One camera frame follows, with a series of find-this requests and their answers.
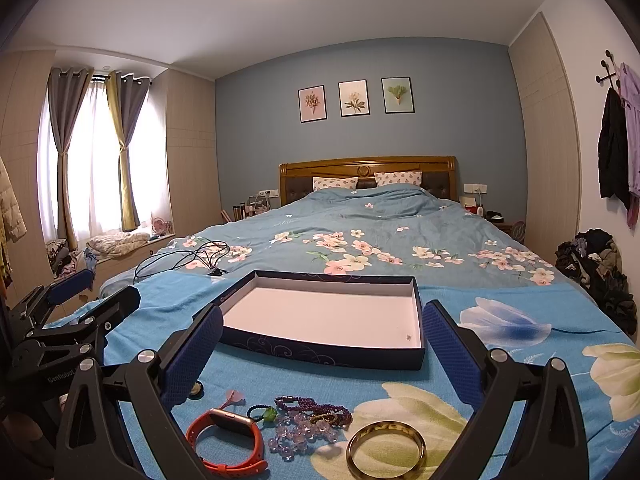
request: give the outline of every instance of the white puffer jacket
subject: white puffer jacket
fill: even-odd
[[[4,162],[0,158],[0,209],[2,210],[2,223],[7,239],[17,242],[25,234],[27,228],[22,220],[18,201],[15,199],[14,188],[11,186],[9,174],[6,172]]]

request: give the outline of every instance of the blue floral duvet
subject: blue floral duvet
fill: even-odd
[[[203,260],[211,249],[205,248],[202,260],[137,283],[140,309],[108,336],[108,364],[130,360],[141,348],[159,348],[171,332],[190,324],[192,314],[252,269],[412,275],[423,302],[440,300],[487,346],[505,348],[522,362],[544,364],[553,356],[567,362],[589,439],[591,479],[606,475],[640,426],[640,351],[551,264],[455,202],[406,185],[320,190],[256,218],[175,239],[158,253],[168,256],[152,261],[144,274],[170,269],[184,256],[176,251],[197,250],[207,239],[229,244],[230,253],[219,264],[228,274],[207,274]],[[132,282],[133,270],[124,272],[105,283],[101,295]],[[291,463],[268,455],[275,479],[350,480],[344,458],[348,439],[362,426],[385,419],[402,420],[421,432],[428,462],[420,478],[426,479],[471,415],[430,348],[422,370],[407,372],[292,362],[220,345],[201,380],[205,397],[174,408],[184,430],[201,412],[221,404],[230,388],[242,391],[249,405],[273,403],[279,395],[308,396],[354,413],[353,424],[334,445],[317,443]],[[244,413],[246,407],[232,409]],[[521,410],[513,410],[484,478],[498,473]],[[124,414],[146,472],[161,478],[126,405]],[[272,433],[273,428],[265,428],[265,440]],[[412,465],[411,446],[393,436],[371,439],[362,447],[363,464],[374,476],[396,476]],[[198,453],[234,463],[244,460],[246,450],[210,436],[198,445]]]

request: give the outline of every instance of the window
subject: window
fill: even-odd
[[[120,221],[118,152],[103,82],[92,81],[82,102],[68,149],[69,209],[78,246],[96,235],[114,234]],[[170,220],[164,126],[147,95],[132,141],[129,164],[141,228],[150,232],[151,219]],[[45,99],[38,139],[38,195],[45,240],[57,238],[58,152],[53,140],[49,103]]]

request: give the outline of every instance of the folded blanket on window sill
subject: folded blanket on window sill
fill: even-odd
[[[100,255],[117,258],[142,247],[149,238],[149,233],[117,233],[94,236],[86,244]]]

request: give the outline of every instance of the coat rack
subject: coat rack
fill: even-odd
[[[605,56],[607,56],[611,60],[611,63],[615,67],[615,63],[613,61],[613,56],[610,53],[610,51],[609,50],[605,50],[604,54],[605,54]],[[613,83],[612,83],[611,79],[613,77],[615,77],[616,73],[615,72],[614,73],[609,72],[609,64],[606,61],[604,61],[604,59],[602,60],[601,65],[603,66],[603,68],[607,69],[607,76],[606,77],[600,77],[599,75],[597,75],[596,76],[596,83],[603,83],[608,79],[609,80],[609,84],[611,85],[611,88],[613,88]],[[616,85],[618,86],[618,88],[620,88],[620,79],[618,79],[616,81]]]

